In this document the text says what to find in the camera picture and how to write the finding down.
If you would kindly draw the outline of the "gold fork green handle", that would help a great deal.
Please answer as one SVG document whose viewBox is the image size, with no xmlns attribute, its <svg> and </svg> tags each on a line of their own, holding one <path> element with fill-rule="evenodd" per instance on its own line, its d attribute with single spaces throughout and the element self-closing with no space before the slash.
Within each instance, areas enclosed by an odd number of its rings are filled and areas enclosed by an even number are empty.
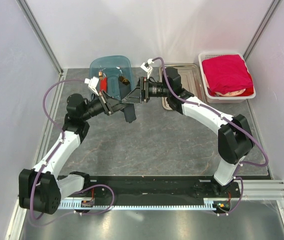
<svg viewBox="0 0 284 240">
<path fill-rule="evenodd" d="M 118 77 L 118 80 L 119 80 L 120 83 L 122 83 L 126 86 L 130 85 L 130 81 L 122 74 Z"/>
</svg>

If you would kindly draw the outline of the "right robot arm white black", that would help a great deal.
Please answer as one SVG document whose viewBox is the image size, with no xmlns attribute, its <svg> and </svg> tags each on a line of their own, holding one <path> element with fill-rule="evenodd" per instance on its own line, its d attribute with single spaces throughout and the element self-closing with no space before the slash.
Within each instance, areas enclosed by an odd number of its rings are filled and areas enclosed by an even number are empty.
<svg viewBox="0 0 284 240">
<path fill-rule="evenodd" d="M 140 77 L 135 89 L 122 102 L 137 104 L 154 97 L 165 97 L 172 110 L 197 120 L 217 135 L 221 160 L 210 189 L 213 195 L 222 197 L 229 190 L 228 184 L 233 180 L 237 166 L 254 147 L 248 137 L 252 132 L 247 119 L 241 114 L 232 116 L 203 103 L 182 87 L 182 78 L 174 67 L 162 71 L 161 82 Z"/>
</svg>

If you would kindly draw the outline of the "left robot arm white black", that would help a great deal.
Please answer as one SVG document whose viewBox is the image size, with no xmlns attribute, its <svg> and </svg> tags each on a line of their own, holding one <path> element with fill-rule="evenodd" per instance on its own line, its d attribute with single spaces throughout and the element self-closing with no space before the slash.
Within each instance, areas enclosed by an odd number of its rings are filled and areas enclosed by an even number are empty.
<svg viewBox="0 0 284 240">
<path fill-rule="evenodd" d="M 90 176 L 73 171 L 59 178 L 60 171 L 70 155 L 82 144 L 89 131 L 88 120 L 101 113 L 111 115 L 128 106 L 118 99 L 100 92 L 89 101 L 79 93 L 67 99 L 67 113 L 62 132 L 53 147 L 32 169 L 23 169 L 18 177 L 19 206 L 42 214 L 54 214 L 61 200 L 79 194 L 81 197 L 91 193 Z"/>
</svg>

